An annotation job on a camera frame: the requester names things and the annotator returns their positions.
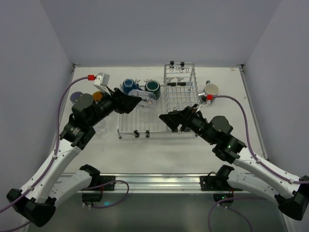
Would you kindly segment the lavender plastic cup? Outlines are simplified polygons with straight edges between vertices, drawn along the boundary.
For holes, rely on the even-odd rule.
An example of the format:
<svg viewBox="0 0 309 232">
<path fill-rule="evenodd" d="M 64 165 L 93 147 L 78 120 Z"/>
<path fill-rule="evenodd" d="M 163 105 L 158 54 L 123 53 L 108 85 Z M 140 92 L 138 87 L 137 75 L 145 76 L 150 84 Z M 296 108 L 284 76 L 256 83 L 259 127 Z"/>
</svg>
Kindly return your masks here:
<svg viewBox="0 0 309 232">
<path fill-rule="evenodd" d="M 82 93 L 82 92 L 79 92 L 79 91 L 76 91 L 76 92 L 72 93 L 72 94 L 70 95 L 70 102 L 71 102 L 72 104 L 75 104 L 76 101 L 77 101 L 77 99 L 78 99 L 80 96 L 82 96 L 82 95 L 83 95 L 83 93 Z"/>
</svg>

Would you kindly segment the clear glass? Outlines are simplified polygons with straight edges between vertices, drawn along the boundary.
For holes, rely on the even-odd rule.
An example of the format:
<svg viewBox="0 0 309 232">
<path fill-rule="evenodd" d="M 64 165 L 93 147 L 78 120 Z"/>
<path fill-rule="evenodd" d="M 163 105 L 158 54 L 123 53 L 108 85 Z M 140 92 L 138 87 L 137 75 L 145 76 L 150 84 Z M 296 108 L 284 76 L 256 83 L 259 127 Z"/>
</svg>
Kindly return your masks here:
<svg viewBox="0 0 309 232">
<path fill-rule="evenodd" d="M 147 109 L 153 109 L 156 107 L 156 100 L 148 99 L 144 101 L 144 107 Z"/>
<path fill-rule="evenodd" d="M 140 108 L 140 109 L 146 109 L 144 107 L 145 100 L 148 100 L 148 99 L 156 100 L 156 97 L 153 93 L 148 92 L 148 91 L 138 90 L 138 89 L 131 90 L 128 95 L 141 98 L 141 101 L 137 105 L 137 108 Z"/>
<path fill-rule="evenodd" d="M 96 136 L 104 137 L 107 134 L 107 126 L 104 119 L 93 126 Z"/>
</svg>

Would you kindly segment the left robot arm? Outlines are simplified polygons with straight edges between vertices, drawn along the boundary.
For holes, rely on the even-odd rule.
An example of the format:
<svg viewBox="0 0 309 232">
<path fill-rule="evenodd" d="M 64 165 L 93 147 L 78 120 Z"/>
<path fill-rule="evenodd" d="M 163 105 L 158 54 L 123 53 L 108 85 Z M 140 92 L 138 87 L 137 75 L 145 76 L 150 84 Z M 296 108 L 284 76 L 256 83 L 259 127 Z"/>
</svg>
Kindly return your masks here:
<svg viewBox="0 0 309 232">
<path fill-rule="evenodd" d="M 66 167 L 96 134 L 94 126 L 110 113 L 129 114 L 141 102 L 140 97 L 124 94 L 115 88 L 96 102 L 83 94 L 72 106 L 69 121 L 59 133 L 56 146 L 35 175 L 21 188 L 9 190 L 6 198 L 13 209 L 37 227 L 44 226 L 56 208 L 75 192 L 90 187 L 99 171 L 82 166 L 67 183 L 55 187 Z"/>
</svg>

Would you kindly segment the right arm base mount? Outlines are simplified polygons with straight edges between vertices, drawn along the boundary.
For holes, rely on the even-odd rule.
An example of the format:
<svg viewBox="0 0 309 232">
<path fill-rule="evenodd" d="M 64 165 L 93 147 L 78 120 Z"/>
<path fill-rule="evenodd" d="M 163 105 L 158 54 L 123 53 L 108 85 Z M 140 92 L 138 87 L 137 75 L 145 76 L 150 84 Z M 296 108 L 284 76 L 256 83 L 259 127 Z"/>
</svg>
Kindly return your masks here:
<svg viewBox="0 0 309 232">
<path fill-rule="evenodd" d="M 231 170 L 223 169 L 218 172 L 210 172 L 207 175 L 199 177 L 200 188 L 202 191 L 220 191 L 223 193 L 214 193 L 215 202 L 234 197 L 234 189 L 227 183 Z"/>
</svg>

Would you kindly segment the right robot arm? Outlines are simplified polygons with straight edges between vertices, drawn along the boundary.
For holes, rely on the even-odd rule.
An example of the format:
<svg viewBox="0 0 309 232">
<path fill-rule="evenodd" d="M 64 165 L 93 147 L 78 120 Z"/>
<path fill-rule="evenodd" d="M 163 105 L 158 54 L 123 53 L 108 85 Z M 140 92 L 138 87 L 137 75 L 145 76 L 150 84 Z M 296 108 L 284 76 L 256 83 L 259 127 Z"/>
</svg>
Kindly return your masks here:
<svg viewBox="0 0 309 232">
<path fill-rule="evenodd" d="M 248 144 L 231 134 L 233 127 L 224 116 L 210 122 L 195 106 L 182 111 L 161 114 L 159 118 L 171 130 L 189 128 L 213 145 L 213 153 L 222 161 L 238 166 L 254 175 L 253 178 L 231 170 L 225 181 L 232 188 L 243 189 L 278 204 L 278 209 L 294 220 L 302 220 L 309 204 L 309 178 L 291 174 L 268 160 L 256 156 Z"/>
</svg>

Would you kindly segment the clear glass front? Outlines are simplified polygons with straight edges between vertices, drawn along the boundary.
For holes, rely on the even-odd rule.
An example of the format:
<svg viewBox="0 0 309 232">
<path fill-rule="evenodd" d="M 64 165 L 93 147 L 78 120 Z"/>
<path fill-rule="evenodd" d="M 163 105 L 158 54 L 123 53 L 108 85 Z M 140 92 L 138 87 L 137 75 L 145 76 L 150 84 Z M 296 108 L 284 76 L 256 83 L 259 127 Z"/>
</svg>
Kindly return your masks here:
<svg viewBox="0 0 309 232">
<path fill-rule="evenodd" d="M 104 137 L 107 134 L 107 126 L 104 119 L 93 126 L 96 136 Z"/>
</svg>

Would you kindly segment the light blue ceramic mug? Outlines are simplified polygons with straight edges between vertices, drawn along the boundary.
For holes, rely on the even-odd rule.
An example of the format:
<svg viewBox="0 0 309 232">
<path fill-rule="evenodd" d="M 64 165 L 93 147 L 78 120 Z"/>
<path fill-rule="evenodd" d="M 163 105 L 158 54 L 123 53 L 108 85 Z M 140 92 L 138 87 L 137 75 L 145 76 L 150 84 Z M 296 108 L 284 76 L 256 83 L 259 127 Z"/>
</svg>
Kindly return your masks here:
<svg viewBox="0 0 309 232">
<path fill-rule="evenodd" d="M 103 94 L 100 91 L 94 92 L 92 94 L 94 101 L 99 102 L 103 98 Z"/>
</svg>

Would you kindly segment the grey blue mug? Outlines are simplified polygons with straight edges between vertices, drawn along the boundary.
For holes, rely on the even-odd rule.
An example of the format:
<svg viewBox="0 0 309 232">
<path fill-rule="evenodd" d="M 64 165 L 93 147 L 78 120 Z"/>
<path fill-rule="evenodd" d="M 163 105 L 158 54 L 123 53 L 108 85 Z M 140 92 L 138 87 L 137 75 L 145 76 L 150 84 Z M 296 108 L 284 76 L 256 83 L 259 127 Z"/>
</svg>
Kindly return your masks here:
<svg viewBox="0 0 309 232">
<path fill-rule="evenodd" d="M 216 84 L 211 83 L 210 80 L 206 81 L 206 84 L 203 88 L 202 93 L 207 96 L 207 95 L 212 95 L 217 96 L 219 94 L 219 88 Z"/>
</svg>

